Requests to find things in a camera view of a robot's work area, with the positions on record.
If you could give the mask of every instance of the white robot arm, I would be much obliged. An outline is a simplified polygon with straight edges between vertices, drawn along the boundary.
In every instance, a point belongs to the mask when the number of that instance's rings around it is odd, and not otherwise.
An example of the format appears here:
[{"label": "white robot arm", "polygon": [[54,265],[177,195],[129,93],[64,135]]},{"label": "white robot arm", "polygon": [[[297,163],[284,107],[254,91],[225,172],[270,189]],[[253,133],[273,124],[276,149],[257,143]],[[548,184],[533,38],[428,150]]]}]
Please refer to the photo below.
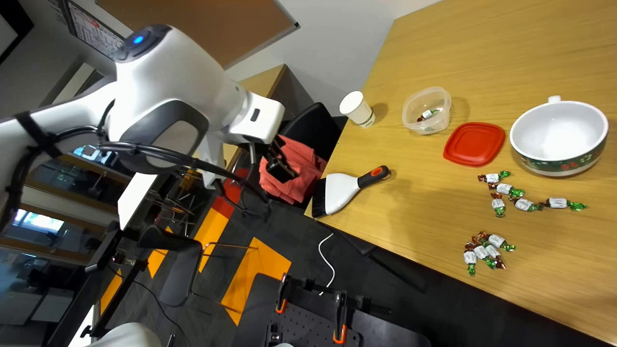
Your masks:
[{"label": "white robot arm", "polygon": [[[31,127],[27,131],[28,123],[34,124],[35,133],[38,126],[39,133],[56,134],[75,127],[97,127],[103,121],[110,141],[152,145],[189,155],[197,152],[201,160],[220,167],[223,142],[271,144],[275,140],[283,105],[225,78],[221,66],[176,28],[153,25],[136,31],[117,51],[115,61],[116,81],[63,104],[24,112],[0,123],[4,150],[0,186],[10,185],[27,147],[41,142],[34,139]],[[101,121],[111,105],[109,115]],[[96,141],[95,134],[67,138],[55,144],[55,153]],[[175,166],[144,154],[118,155],[125,166],[143,174],[159,174]],[[31,168],[49,159],[42,154]],[[215,175],[203,174],[204,183],[210,185]],[[0,207],[6,199],[7,192],[2,190]]]}]

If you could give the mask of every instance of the red towel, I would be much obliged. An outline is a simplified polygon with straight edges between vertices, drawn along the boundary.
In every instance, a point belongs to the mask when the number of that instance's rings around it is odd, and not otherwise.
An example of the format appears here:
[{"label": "red towel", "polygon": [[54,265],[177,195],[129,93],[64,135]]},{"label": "red towel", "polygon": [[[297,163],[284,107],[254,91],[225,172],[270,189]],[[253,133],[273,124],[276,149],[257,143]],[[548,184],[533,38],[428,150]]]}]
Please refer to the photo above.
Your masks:
[{"label": "red towel", "polygon": [[289,204],[294,204],[296,201],[301,203],[305,194],[312,194],[307,190],[312,187],[313,182],[321,178],[328,162],[318,157],[315,150],[306,144],[285,136],[281,137],[285,141],[285,145],[281,149],[285,153],[289,165],[299,176],[286,183],[281,183],[266,171],[267,162],[266,159],[262,158],[259,164],[259,184],[263,190]]}]

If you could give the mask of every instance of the brush handle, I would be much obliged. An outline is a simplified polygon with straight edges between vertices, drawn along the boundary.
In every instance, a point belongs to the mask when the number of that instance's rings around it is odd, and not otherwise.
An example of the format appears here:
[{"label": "brush handle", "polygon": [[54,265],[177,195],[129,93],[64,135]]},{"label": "brush handle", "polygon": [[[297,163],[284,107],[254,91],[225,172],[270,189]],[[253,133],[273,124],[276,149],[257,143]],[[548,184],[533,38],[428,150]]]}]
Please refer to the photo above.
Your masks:
[{"label": "brush handle", "polygon": [[367,174],[358,177],[358,186],[360,188],[365,188],[372,185],[373,183],[381,181],[388,176],[390,176],[390,169],[388,169],[387,166],[382,165],[375,168],[371,172],[368,172]]}]

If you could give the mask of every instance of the perforated plate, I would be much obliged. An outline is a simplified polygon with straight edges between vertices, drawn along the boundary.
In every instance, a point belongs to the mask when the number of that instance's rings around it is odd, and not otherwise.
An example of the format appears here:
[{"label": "perforated plate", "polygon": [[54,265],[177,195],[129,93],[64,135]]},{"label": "perforated plate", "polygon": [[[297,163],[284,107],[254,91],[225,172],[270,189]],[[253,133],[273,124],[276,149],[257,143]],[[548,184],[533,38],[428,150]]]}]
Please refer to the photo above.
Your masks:
[{"label": "perforated plate", "polygon": [[287,303],[287,308],[282,314],[273,312],[270,319],[270,324],[272,323],[277,324],[281,342],[289,343],[293,347],[360,345],[360,334],[351,329],[347,329],[347,340],[343,345],[335,343],[332,339],[333,322],[291,303]]}]

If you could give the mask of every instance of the red plastic lid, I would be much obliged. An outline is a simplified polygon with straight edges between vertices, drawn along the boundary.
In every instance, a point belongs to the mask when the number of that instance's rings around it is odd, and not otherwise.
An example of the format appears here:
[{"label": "red plastic lid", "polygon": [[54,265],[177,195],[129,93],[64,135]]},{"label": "red plastic lid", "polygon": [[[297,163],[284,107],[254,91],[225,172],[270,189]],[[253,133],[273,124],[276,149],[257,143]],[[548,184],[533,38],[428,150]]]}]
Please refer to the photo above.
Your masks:
[{"label": "red plastic lid", "polygon": [[488,123],[464,123],[450,135],[444,158],[457,164],[479,167],[493,161],[503,145],[505,133]]}]

